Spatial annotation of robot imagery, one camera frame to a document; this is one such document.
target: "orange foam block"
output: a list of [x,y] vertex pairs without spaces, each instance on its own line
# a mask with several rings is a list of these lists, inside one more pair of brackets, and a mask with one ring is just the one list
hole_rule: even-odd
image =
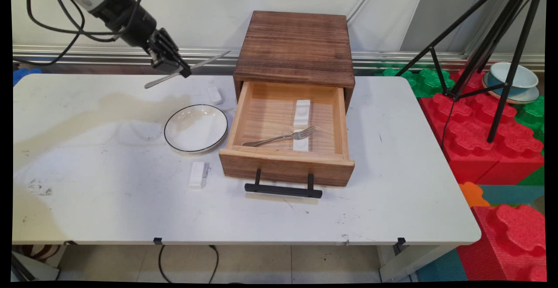
[[472,207],[489,207],[490,203],[483,199],[483,189],[470,181],[460,184],[461,192],[465,196],[467,204]]

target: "tripod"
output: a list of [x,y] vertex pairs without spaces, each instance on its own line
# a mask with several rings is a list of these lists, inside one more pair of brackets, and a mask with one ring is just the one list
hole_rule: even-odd
[[459,24],[461,24],[466,18],[468,18],[468,16],[470,16],[473,12],[475,12],[486,1],[487,0],[478,0],[478,2],[476,2],[471,8],[469,8],[451,26],[449,26],[446,30],[444,30],[442,34],[440,34],[430,44],[428,44],[428,46],[426,46],[426,48],[424,48],[424,50],[422,50],[415,58],[413,58],[405,67],[399,70],[396,76],[402,75],[403,72],[407,71],[417,61],[419,61],[420,58],[422,58],[427,52],[430,51],[430,54],[432,55],[432,60],[434,62],[434,66],[436,67],[436,72],[438,73],[438,77],[440,79],[440,83],[442,86],[442,94],[453,98],[454,102],[462,98],[503,88],[502,95],[500,96],[500,101],[498,102],[498,108],[496,109],[494,120],[492,120],[492,126],[490,127],[490,132],[488,133],[487,142],[491,143],[494,141],[494,137],[496,135],[498,125],[500,124],[500,119],[502,117],[502,113],[504,112],[504,106],[506,105],[506,100],[508,98],[508,94],[510,93],[510,88],[512,87],[512,84],[514,82],[517,66],[520,62],[521,55],[523,54],[525,43],[527,42],[527,37],[529,35],[529,31],[531,30],[531,26],[533,24],[534,16],[536,14],[538,3],[540,2],[540,0],[531,0],[529,11],[527,12],[524,26],[521,30],[520,38],[518,40],[516,50],[514,52],[514,57],[512,58],[510,71],[508,71],[508,76],[506,77],[506,82],[494,85],[492,87],[487,87],[484,89],[473,91],[471,93],[466,93],[463,95],[461,94],[462,89],[466,86],[467,83],[469,83],[469,79],[471,78],[473,72],[483,71],[484,66],[486,66],[488,60],[490,59],[490,56],[496,49],[498,42],[500,42],[504,34],[506,34],[506,31],[508,31],[511,24],[516,19],[518,13],[527,4],[527,2],[529,2],[529,0],[526,0],[525,2],[524,0],[508,1],[504,9],[496,19],[496,22],[494,22],[494,25],[491,26],[487,35],[483,38],[479,47],[476,49],[476,51],[473,52],[473,54],[468,59],[462,75],[455,82],[455,86],[452,88],[451,91],[448,91],[448,88],[446,87],[446,84],[444,82],[444,77],[442,76],[440,64],[438,63],[438,58],[436,57],[436,51],[434,50],[434,46],[436,46],[436,44],[438,44],[441,40],[443,40],[446,36],[448,36],[448,34],[450,34],[455,28],[457,28]]

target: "robotic arm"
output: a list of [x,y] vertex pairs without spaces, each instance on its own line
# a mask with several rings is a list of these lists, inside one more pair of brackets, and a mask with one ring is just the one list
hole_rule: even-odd
[[151,56],[151,66],[165,73],[192,74],[179,49],[164,28],[136,0],[74,0],[130,46],[139,46]]

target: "wooden box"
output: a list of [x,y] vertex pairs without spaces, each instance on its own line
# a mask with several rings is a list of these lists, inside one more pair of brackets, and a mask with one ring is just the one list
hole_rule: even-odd
[[[345,186],[349,158],[345,112],[354,88],[345,16],[255,11],[235,70],[238,106],[219,156],[226,176]],[[311,101],[309,151],[292,139],[296,101]]]
[[238,57],[235,91],[246,81],[354,89],[347,18],[332,14],[255,11]]

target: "white table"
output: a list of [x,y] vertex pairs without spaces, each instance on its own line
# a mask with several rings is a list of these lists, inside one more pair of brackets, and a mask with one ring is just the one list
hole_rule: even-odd
[[[317,183],[323,197],[309,199],[245,192],[253,178],[223,175],[225,141],[202,155],[169,147],[167,119],[209,103],[210,85],[230,128],[235,89],[230,76],[143,88],[159,77],[32,74],[14,87],[12,244],[375,245],[383,280],[397,280],[480,239],[405,79],[356,78],[347,112],[353,175],[345,188]],[[211,167],[202,190],[187,186],[192,161]],[[399,237],[409,247],[393,257]]]

